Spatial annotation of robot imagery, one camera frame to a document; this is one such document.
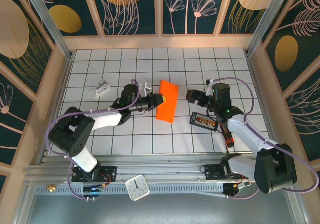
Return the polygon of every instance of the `white grid surface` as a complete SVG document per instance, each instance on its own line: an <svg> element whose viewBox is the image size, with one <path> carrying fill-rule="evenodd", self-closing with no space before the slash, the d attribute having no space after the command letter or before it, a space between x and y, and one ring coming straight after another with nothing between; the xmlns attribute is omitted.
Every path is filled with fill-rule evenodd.
<svg viewBox="0 0 320 224"><path fill-rule="evenodd" d="M137 113L122 126L95 130L86 147L97 156L226 152L222 135L189 124L193 111L206 114L206 109L189 104L185 99L187 90L204 91L206 79L238 77L250 84L257 98L242 48L77 50L71 70L60 115L71 106L82 111L108 108L131 79L137 79L140 85L152 81L154 93L159 92L162 79L179 86L173 124L156 120L153 110ZM109 82L111 88L95 98L90 89L101 80ZM232 104L247 112L252 101L246 86L235 80L225 83L230 84ZM258 99L253 111L249 120L268 135ZM237 136L234 139L235 147L230 152L249 151Z"/></svg>

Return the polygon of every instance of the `black grid line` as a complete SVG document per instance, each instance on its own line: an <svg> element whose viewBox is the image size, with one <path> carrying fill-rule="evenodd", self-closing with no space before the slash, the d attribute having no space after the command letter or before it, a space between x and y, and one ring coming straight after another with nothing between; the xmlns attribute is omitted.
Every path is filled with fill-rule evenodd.
<svg viewBox="0 0 320 224"><path fill-rule="evenodd" d="M138 49L137 49L137 52L136 52L136 60L133 60L133 61L135 61L135 64L136 64L136 66L135 66L135 72L122 72L121 70L119 70L119 72L112 72L113 74L115 74L115 75L117 75L118 76L118 80L117 80L117 86L115 86L114 85L114 87L116 87L116 89L117 89L117 92L116 92L116 95L117 96L119 96L119 91L120 91L120 89L121 89L121 87L124 87L124 85L120 85L120 74L121 73L132 73L132 75L134 75L135 74L135 77L137 78L137 72L138 72L138 60L151 60L152 61L152 66L151 66L151 71L143 71L142 70L142 72L140 72L139 71L139 73L151 73L151 79L152 79L152 83L154 82L154 73L161 73L161 72L167 72L168 73L168 80L170 81L170 82L175 82L175 80L173 79L173 76L171 76L171 73L174 73L174 72L184 72L184 76L185 76L185 83L186 84L182 84L182 85L178 85L179 87L182 87L182 88L187 88L187 89L189 89L189 86L190 85L192 85L192 86L194 86L195 88L197 87L197 86L199 86L200 88L202 88L203 89L203 86L205 85L205 79L204 79L204 70L203 70L203 66L202 66L202 63L201 63L201 60L202 59L212 59L213 61L215 61L215 64L216 64L216 70L209 70L209 71L217 71L217 75L219 76L219 78L221 78L221 72L222 71L226 71L226 72L233 72L233 74L234 75L236 75L236 71L235 71L235 66L234 66L234 62L233 62L233 60L232 59L244 59L244 58L232 58L232 57L228 57L228 58L217 58L216 57L216 52L215 52L215 49L214 48L212 48L212 50L213 50L213 53L214 53L214 58L213 57L210 57L210 58L202 58L201 56L200 56L200 50L199 50L199 48L197 49L198 50L198 55L199 55L199 57L197 57L197 58L185 58L185 50L187 50L187 49L184 49L184 48L182 48L182 53L183 53L183 57L184 58L170 58L169 57L169 49L168 48L164 48L164 49L166 49L166 51L167 51L167 55L168 55L168 57L166 57L166 58L163 58L163 59L157 59L157 60L166 60L167 61L167 64L168 64L168 71L154 71L155 69L154 69L154 64L153 64L153 57L154 57L154 49L155 48L152 48L152 59L149 59L149 58L139 58L138 59ZM101 74L101 73L94 73L94 72L92 72L92 73L89 73L89 67L90 67L90 61L91 61L91 55L92 55L92 50L91 50L91 53L90 53L90 59L88 60L88 61L86 61L86 62L88 62L88 67L87 67L87 72L86 73L71 73L69 76L68 76L68 85L69 85L69 81L70 81L70 76L72 75L72 74L86 74L86 76L85 76L85 86L83 87L83 86L79 86L79 87L77 87L77 86L74 86L74 87L69 87L68 85L67 85L67 88L69 89L69 91L70 90L72 90L72 88L82 88L82 96L81 96L81 100L80 101L65 101L65 96L64 96L64 99L63 99L63 103L62 103L62 105L61 105L61 110L60 111L62 111L62 108L63 108L63 105L64 105L64 103L71 103L71 102L75 102L75 103L79 103L80 104L80 106L82 105L82 103L87 103L87 102L92 102L91 100L88 100L88 101L84 101L83 100L83 96L84 96L84 91L85 90L88 90L90 87L94 87L94 86L86 86L86 81L87 81L87 77L88 77L88 74ZM112 61L119 61L119 65L120 65L120 67L119 67L119 69L121 69L121 64L122 64L122 55L123 55L123 49L121 50L121 59L120 60L112 60ZM170 60L183 60L183 66L184 66L184 71L174 71L174 70L171 70L170 69ZM218 64L217 64L217 59L230 59L231 60L231 62L232 62L232 70L230 69L230 70L220 70L219 68L218 68ZM199 67L199 70L191 70L191 71L187 71L186 70L186 60L200 60L200 67ZM189 84L188 83L188 78L187 78L187 73L188 72L200 72L201 71L201 76L202 76L202 83L203 84ZM106 73L106 72L108 72L107 70L106 70L106 60L104 61L104 67L103 67L103 74L104 73ZM244 98L243 97L243 95L244 95L244 92L242 93L241 92L241 90L240 90L240 85L239 84L242 84L242 83L237 83L237 82L235 82L235 83L233 83L233 84L230 84L230 85L232 85L232 86L234 86L234 85L237 85L237 90L239 91L239 94L238 93L235 93L235 97L236 98L232 98L233 100L236 100L236 99L241 99L241 102L242 102L242 107L244 108L244 99L250 99L249 97L248 98ZM156 87L158 87L159 86L159 84L157 84L157 85L153 85L152 86L152 88L153 88L153 90L156 88ZM185 98L184 98L184 96L182 96L181 94L179 94L179 97L178 97L178 100L185 100ZM102 104L102 102L112 102L112 101L110 101L110 100L105 100L105 101L102 101L100 98L98 99L98 101L97 101L97 104L98 104L98 108L101 106L101 104ZM189 114L191 115L191 106L190 106L190 104L188 104L188 111L189 111ZM132 147L131 147L131 154L133 154L133 148L134 148L134 136L141 136L141 135L152 135L152 154L154 153L154 139L153 139L153 137L154 136L156 136L156 135L168 135L168 133L163 133L163 134L155 134L155 132L154 132L154 120L155 120L155 115L156 115L156 113L155 113L155 111L153 111L152 112L152 117L151 117L151 119L152 119L152 128L151 128L151 131L150 131L150 133L148 132L148 133L144 133L144 134L134 134L134 129L135 129L135 127L133 126L132 127L132 134L115 134L116 132L115 132L115 128L113 128L113 131L112 131L112 133L109 133L108 132L108 135L104 135L104 133L101 133L100 132L100 134L102 134L102 135L96 135L96 132L94 131L93 132L93 139L92 139L92 147L91 147L91 152L92 152L92 150L93 150L93 145L94 145L94 142L95 142L95 137L96 136L112 136L112 144L111 144L111 154L113 154L113 149L114 149L114 137L115 136L132 136ZM186 118L186 117L188 117L188 118L190 118L190 115L179 115L179 116L175 116L175 117L184 117L184 118ZM139 116L139 118L150 118L149 116ZM193 139L193 135L194 134L196 134L196 135L202 135L202 134L208 134L208 133L194 133L193 132L193 130L192 130L192 127L190 127L190 132L186 132L186 133L174 133L173 131L174 131L174 129L173 129L173 125L171 125L171 135L172 135L172 152L174 153L174 135L190 135L191 134L191 137L192 137L192 146L193 146L193 153L197 153L197 152L195 152L195 141L194 141L194 139ZM216 147L215 147L215 143L214 143L214 139L213 139L213 133L214 132L210 132L210 134L212 135L211 137L212 137L212 144L213 144L213 152L216 152Z"/></svg>

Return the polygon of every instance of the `white clock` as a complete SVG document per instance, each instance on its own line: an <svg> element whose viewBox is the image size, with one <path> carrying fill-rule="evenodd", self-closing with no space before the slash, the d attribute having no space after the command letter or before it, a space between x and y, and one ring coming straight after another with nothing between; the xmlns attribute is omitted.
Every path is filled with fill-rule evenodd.
<svg viewBox="0 0 320 224"><path fill-rule="evenodd" d="M143 175L138 175L126 182L126 187L131 200L139 200L150 194L150 189Z"/></svg>

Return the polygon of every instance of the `clock face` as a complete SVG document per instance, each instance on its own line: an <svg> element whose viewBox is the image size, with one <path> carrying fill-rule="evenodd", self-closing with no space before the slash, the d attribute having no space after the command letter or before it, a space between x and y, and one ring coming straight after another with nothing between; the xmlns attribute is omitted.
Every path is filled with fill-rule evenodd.
<svg viewBox="0 0 320 224"><path fill-rule="evenodd" d="M126 187L131 200L139 200L150 194L150 190L146 179L143 175L139 175L126 182Z"/></svg>

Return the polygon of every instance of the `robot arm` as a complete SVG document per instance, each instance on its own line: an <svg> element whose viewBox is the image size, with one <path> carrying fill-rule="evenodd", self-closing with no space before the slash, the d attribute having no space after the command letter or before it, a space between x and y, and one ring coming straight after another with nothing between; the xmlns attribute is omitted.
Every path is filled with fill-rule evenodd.
<svg viewBox="0 0 320 224"><path fill-rule="evenodd" d="M250 121L245 121L244 113L238 107L232 106L229 85L214 84L212 95L199 90L188 90L186 96L190 103L195 103L197 100L198 105L215 112L217 121L225 129L237 135L253 152L255 159L237 153L224 157L221 163L226 165L228 174L237 173L255 180L264 193L296 183L297 175L293 158L266 144L266 141L269 141L278 145L265 137ZM264 136L265 139L261 140L258 135ZM287 144L279 146L292 152Z"/></svg>
<svg viewBox="0 0 320 224"><path fill-rule="evenodd" d="M109 112L69 116L58 121L51 130L49 140L79 166L78 170L88 181L97 179L101 167L99 161L85 147L90 133L106 126L122 125L131 118L132 112L151 111L165 101L162 95L149 93L145 97L139 96L128 109L123 108L134 102L137 93L136 85L126 85L121 97L111 105ZM65 114L75 112L81 110L70 107Z"/></svg>

